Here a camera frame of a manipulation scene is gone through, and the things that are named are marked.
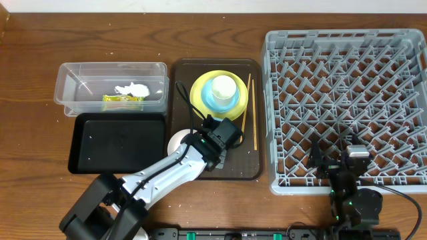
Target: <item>gray dish rack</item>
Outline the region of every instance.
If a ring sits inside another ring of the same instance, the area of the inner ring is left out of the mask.
[[[325,155],[337,157],[351,144],[351,133],[375,157],[361,178],[405,193],[427,192],[421,31],[270,31],[261,59],[272,193],[329,193],[328,182],[306,167],[311,136]]]

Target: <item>clear plastic container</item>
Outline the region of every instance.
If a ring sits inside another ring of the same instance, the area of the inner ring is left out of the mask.
[[[144,84],[149,96],[142,102],[104,102],[104,95],[117,95],[116,86]],[[67,116],[80,113],[167,113],[169,79],[165,63],[64,63],[59,68],[55,102],[65,106]]]

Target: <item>wooden table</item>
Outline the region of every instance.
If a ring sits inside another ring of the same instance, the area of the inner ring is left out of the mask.
[[[12,14],[0,46],[0,239],[64,239],[59,221],[95,178],[67,170],[74,119],[53,102],[60,64],[162,61],[170,68],[180,58],[259,61],[271,30],[360,28],[418,28],[427,35],[427,15]],[[426,212],[427,195],[413,197]],[[333,222],[327,196],[272,195],[266,172],[252,182],[187,183],[150,213],[151,226],[183,228],[276,230],[294,221]],[[381,227],[406,237],[416,218],[409,201],[384,197]],[[415,239],[425,238],[426,220]]]

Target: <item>yellow plate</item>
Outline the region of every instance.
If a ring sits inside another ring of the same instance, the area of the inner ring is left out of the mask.
[[[231,77],[236,82],[236,85],[240,92],[239,101],[236,106],[232,110],[225,113],[216,113],[214,111],[211,111],[211,109],[207,108],[201,100],[201,90],[203,89],[203,86],[206,84],[206,82],[220,75]],[[189,99],[191,101],[191,104],[193,104],[194,107],[199,109],[201,113],[205,115],[205,117],[210,114],[212,117],[217,117],[220,119],[225,119],[226,117],[228,117],[230,120],[233,121],[234,119],[237,119],[245,111],[246,106],[248,106],[248,88],[236,74],[230,73],[229,71],[215,70],[207,72],[200,76],[197,80],[195,80],[193,87],[191,87],[191,91],[189,93]]]

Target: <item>green clip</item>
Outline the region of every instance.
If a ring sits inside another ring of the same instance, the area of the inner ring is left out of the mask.
[[[282,240],[283,236],[280,233],[273,234],[273,240]]]
[[[195,240],[195,233],[187,233],[187,240]]]

